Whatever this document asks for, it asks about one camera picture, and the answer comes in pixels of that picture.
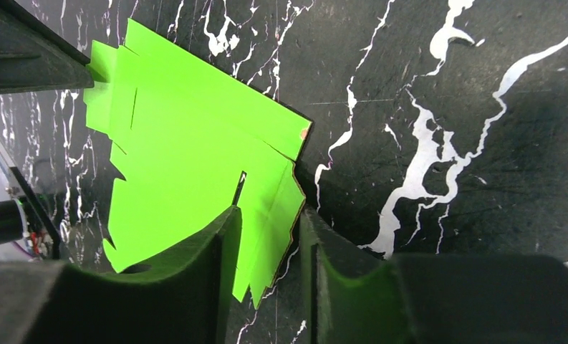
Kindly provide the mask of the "green paper box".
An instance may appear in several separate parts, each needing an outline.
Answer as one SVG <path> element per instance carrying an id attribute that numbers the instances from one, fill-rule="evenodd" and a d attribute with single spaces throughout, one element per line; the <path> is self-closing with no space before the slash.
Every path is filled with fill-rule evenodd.
<path id="1" fill-rule="evenodd" d="M 311 122 L 135 20 L 93 41 L 86 124 L 112 141 L 105 255 L 116 272 L 200 231 L 231 205 L 242 230 L 233 296 L 276 278 L 305 195 L 294 177 Z"/>

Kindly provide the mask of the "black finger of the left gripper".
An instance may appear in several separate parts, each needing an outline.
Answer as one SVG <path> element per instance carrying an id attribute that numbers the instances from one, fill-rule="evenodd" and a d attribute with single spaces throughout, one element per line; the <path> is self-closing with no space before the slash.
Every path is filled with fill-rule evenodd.
<path id="1" fill-rule="evenodd" d="M 0 1 L 0 95 L 92 88 L 89 63 L 16 1 Z"/>

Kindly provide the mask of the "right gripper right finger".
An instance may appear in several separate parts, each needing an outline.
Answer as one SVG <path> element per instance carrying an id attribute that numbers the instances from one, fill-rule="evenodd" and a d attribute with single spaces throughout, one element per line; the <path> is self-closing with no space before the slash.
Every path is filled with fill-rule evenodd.
<path id="1" fill-rule="evenodd" d="M 299 218 L 311 343 L 568 343 L 568 267 L 542 255 L 380 260 Z"/>

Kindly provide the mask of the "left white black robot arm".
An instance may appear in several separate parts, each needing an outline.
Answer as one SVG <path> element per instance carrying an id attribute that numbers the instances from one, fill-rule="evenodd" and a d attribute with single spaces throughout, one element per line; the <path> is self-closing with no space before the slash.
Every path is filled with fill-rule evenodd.
<path id="1" fill-rule="evenodd" d="M 0 95 L 94 87 L 88 57 L 16 1 L 0 1 Z M 59 259 L 61 237 L 20 170 L 20 191 L 0 201 L 0 244 L 31 239 L 32 257 Z"/>

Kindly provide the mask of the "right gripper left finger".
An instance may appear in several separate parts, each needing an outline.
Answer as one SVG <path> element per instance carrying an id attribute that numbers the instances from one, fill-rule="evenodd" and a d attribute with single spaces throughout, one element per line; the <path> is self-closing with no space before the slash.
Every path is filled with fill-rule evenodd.
<path id="1" fill-rule="evenodd" d="M 0 343 L 223 343 L 241 227 L 230 206 L 120 273 L 0 262 Z"/>

